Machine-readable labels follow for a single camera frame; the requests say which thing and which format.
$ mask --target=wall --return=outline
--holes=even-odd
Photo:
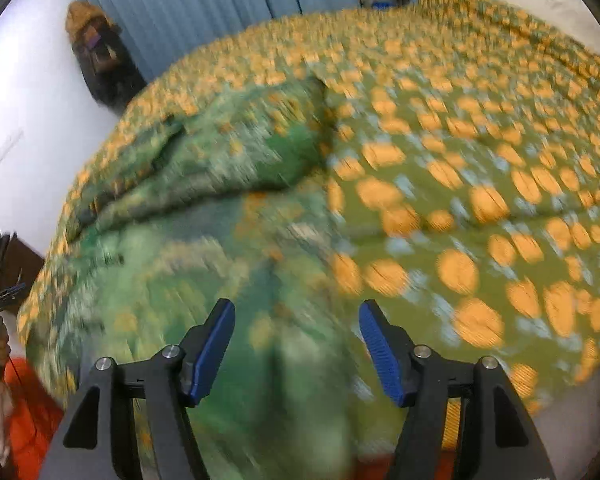
[[[75,173],[117,121],[96,104],[64,31],[72,0],[12,0],[0,17],[0,228],[44,254]]]

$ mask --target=orange polka dot pattern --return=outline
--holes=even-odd
[[[293,16],[197,49],[129,106],[78,174],[49,259],[21,317],[26,338],[70,282],[77,212],[170,113],[223,91],[314,76],[333,119],[325,202],[338,250],[343,326],[376,298],[441,354],[505,365],[530,409],[600,362],[600,57],[493,0]],[[363,342],[364,442],[395,434]]]

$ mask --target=blue gripper pad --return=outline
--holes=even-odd
[[[218,321],[211,328],[211,332],[196,360],[193,385],[189,394],[196,405],[211,392],[224,352],[234,333],[234,327],[235,306],[231,301],[226,301]]]
[[[389,325],[376,304],[369,304],[365,301],[360,305],[358,315],[360,318],[360,332],[362,332],[366,348],[371,354],[371,360],[376,368],[382,389],[397,406],[403,407],[408,392],[404,388],[400,363],[392,350],[392,345],[388,341],[388,334],[386,333],[394,327]]]

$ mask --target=green bedspread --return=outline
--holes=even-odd
[[[146,358],[220,297],[235,335],[191,413],[213,478],[345,478],[393,449],[366,298],[549,405],[600,362],[600,57],[494,0],[196,50],[77,177],[18,326],[64,401],[85,356]]]

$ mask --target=bed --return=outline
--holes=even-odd
[[[392,452],[366,298],[551,405],[600,364],[600,56],[497,0],[286,17],[185,56],[77,176],[18,329],[66,401],[219,297],[236,332],[191,417],[213,478]]]

